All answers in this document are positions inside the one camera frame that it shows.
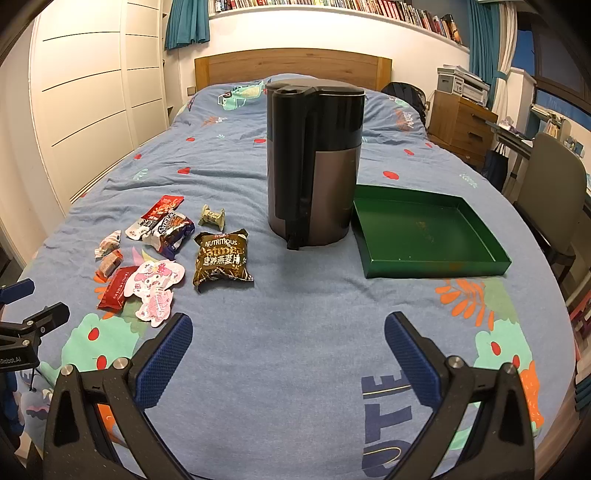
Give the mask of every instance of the wooden dresser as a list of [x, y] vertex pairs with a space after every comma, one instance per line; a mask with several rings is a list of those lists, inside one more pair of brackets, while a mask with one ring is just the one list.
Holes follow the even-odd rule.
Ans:
[[495, 113], [470, 100], [436, 90], [428, 137], [480, 171], [493, 141], [485, 121], [496, 123], [497, 119]]

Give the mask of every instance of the chair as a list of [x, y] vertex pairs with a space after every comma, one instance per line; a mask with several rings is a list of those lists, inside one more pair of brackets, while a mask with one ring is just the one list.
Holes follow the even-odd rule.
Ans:
[[576, 255], [571, 245], [587, 189], [580, 159], [560, 141], [538, 134], [519, 197], [513, 204], [550, 265], [563, 265], [560, 285]]

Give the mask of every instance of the teal curtain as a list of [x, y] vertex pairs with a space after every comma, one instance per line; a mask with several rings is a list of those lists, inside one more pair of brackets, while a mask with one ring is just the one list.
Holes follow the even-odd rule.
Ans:
[[185, 47], [209, 41], [207, 0], [173, 0], [164, 48]]
[[468, 0], [470, 23], [470, 71], [491, 86], [487, 106], [495, 101], [496, 79], [502, 78], [499, 67], [501, 48], [501, 14], [499, 4], [481, 4]]

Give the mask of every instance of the snack bag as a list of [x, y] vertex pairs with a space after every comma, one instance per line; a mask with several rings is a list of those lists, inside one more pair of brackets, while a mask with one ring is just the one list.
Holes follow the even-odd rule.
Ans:
[[195, 266], [193, 284], [199, 288], [206, 280], [254, 281], [246, 271], [246, 237], [241, 229], [232, 233], [203, 232], [195, 237], [200, 246]]

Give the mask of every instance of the green tray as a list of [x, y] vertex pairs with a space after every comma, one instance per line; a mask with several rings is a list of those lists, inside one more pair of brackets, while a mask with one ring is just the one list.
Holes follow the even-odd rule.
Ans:
[[460, 197], [357, 185], [352, 226], [366, 278], [484, 277], [511, 265]]

